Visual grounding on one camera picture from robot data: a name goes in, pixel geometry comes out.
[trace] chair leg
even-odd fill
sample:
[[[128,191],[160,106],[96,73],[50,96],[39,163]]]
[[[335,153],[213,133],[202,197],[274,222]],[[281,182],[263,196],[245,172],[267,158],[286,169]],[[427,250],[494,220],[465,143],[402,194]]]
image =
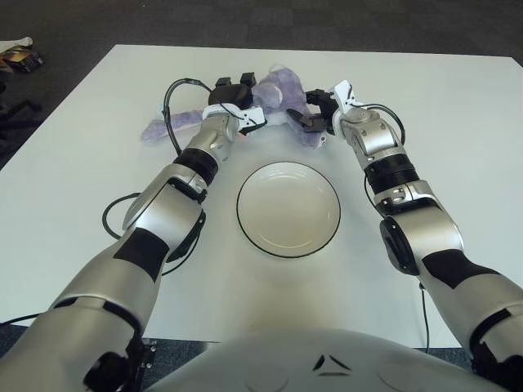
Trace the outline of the chair leg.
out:
[[[31,102],[30,100],[22,100],[19,104],[12,106],[7,111],[7,113],[0,116],[0,121],[8,120],[9,118],[13,117],[15,114],[20,112],[26,106],[29,106],[31,108],[31,110],[33,110],[34,112],[39,112],[40,110],[42,110],[41,105],[35,104],[35,103]]]

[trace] metal bracket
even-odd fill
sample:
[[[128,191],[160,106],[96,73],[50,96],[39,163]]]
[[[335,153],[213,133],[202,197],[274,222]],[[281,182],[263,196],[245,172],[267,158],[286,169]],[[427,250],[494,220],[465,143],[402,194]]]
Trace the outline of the metal bracket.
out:
[[[265,122],[263,109],[260,106],[253,106],[249,109],[241,110],[238,106],[233,104],[208,106],[203,110],[202,120],[214,114],[224,113],[233,114],[233,116],[238,120],[238,131],[242,130],[243,128],[260,125]]]

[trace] black joint band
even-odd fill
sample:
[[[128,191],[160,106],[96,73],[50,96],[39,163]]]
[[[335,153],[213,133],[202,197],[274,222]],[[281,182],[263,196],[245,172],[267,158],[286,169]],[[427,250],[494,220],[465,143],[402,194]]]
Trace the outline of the black joint band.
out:
[[[184,149],[174,163],[197,172],[209,186],[218,173],[218,164],[214,158],[202,149]]]
[[[458,249],[448,249],[423,257],[428,272],[450,288],[456,288],[465,279],[482,274],[498,274],[493,269],[472,263]]]
[[[373,162],[365,168],[365,174],[375,194],[419,180],[414,165],[405,154],[391,155]]]
[[[160,237],[139,227],[118,249],[114,258],[137,265],[156,282],[168,251],[169,246]]]
[[[483,320],[480,325],[476,327],[474,332],[471,335],[471,340],[469,342],[470,348],[473,351],[479,344],[481,338],[496,324],[502,322],[504,319],[511,317],[511,313],[502,309],[494,314],[491,314],[485,320]]]

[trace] white plate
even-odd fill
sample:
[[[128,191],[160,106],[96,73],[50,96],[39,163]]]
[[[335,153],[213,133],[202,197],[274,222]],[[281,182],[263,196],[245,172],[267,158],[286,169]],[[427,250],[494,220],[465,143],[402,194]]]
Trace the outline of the white plate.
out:
[[[325,177],[300,163],[261,167],[242,186],[236,204],[247,238],[280,257],[310,255],[336,233],[340,203]]]

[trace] object on floor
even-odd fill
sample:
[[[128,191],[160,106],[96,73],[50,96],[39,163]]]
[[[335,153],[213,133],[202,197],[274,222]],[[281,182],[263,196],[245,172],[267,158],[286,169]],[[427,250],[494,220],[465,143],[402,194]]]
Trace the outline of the object on floor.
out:
[[[306,146],[317,148],[323,144],[321,132],[306,133],[303,128],[286,113],[287,109],[294,109],[300,113],[310,114],[306,105],[306,94],[302,88],[300,78],[289,68],[282,65],[273,66],[267,76],[253,87],[253,103],[263,108],[268,126],[277,126],[288,123],[298,139]],[[172,115],[172,129],[174,132],[188,128],[196,131],[202,122],[202,111],[191,110]],[[141,133],[143,141],[153,141],[167,135],[163,116],[150,122]]]
[[[22,72],[32,72],[43,65],[43,58],[36,51],[20,45],[0,53],[0,58]]]
[[[0,81],[0,95],[6,90],[6,84]],[[9,107],[0,99],[0,131],[21,129],[29,127],[38,127],[42,123],[41,120],[25,120],[25,121],[10,121],[15,115],[26,107],[31,108],[33,112],[39,112],[42,110],[42,106],[35,104],[31,100],[22,100],[16,105]],[[5,140],[5,136],[0,134],[0,140]]]
[[[25,37],[15,41],[0,41],[0,53],[12,47],[30,47],[31,45],[33,45],[33,39],[31,37]]]
[[[12,68],[6,64],[2,58],[0,58],[0,82],[5,82],[13,77]]]

